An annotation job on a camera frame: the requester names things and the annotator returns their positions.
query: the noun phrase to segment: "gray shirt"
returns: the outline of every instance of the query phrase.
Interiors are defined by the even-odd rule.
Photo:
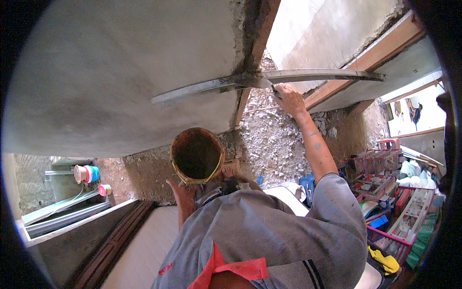
[[[184,223],[152,288],[201,288],[233,271],[256,288],[354,288],[367,258],[366,225],[336,174],[316,186],[306,217],[261,191],[207,203]]]

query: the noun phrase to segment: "bucket handle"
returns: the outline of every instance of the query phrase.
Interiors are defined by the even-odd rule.
[[[213,170],[213,172],[210,174],[210,176],[208,176],[208,178],[205,180],[205,181],[194,181],[194,182],[186,182],[181,176],[180,174],[178,173],[178,171],[176,170],[176,167],[174,166],[174,169],[175,169],[175,172],[177,174],[177,176],[180,178],[180,180],[182,182],[184,182],[185,184],[205,184],[206,182],[208,182],[210,180],[210,178],[216,173],[216,171],[218,170],[218,168],[220,167],[220,164],[221,164],[221,159],[223,157],[223,154],[220,154],[220,159],[218,160],[218,164],[217,166],[215,167],[215,169]]]

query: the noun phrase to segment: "bucket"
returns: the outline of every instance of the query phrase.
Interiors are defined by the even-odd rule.
[[[99,169],[96,166],[84,166],[87,171],[87,178],[84,183],[92,183],[99,179]]]
[[[205,184],[221,173],[225,149],[211,131],[191,128],[176,136],[170,157],[173,168],[185,184]]]
[[[80,184],[80,182],[82,181],[85,181],[87,177],[88,177],[87,170],[83,166],[76,165],[74,167],[74,178],[78,184]]]
[[[98,193],[101,196],[110,195],[112,193],[112,188],[109,184],[100,184],[98,186]]]

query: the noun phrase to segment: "hand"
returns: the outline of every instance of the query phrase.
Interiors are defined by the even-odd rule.
[[[295,119],[300,115],[306,114],[305,103],[303,102],[301,93],[285,83],[276,84],[274,89],[280,93],[282,98],[275,97],[274,100],[283,110],[291,114]]]
[[[178,206],[194,207],[194,193],[197,189],[195,185],[186,186],[184,182],[180,182],[176,185],[171,179],[166,180],[166,183],[172,188],[173,196]]]

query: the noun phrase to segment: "mattress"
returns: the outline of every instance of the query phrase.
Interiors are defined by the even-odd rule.
[[[177,207],[156,208],[128,245],[101,288],[151,288],[160,265],[177,235]]]

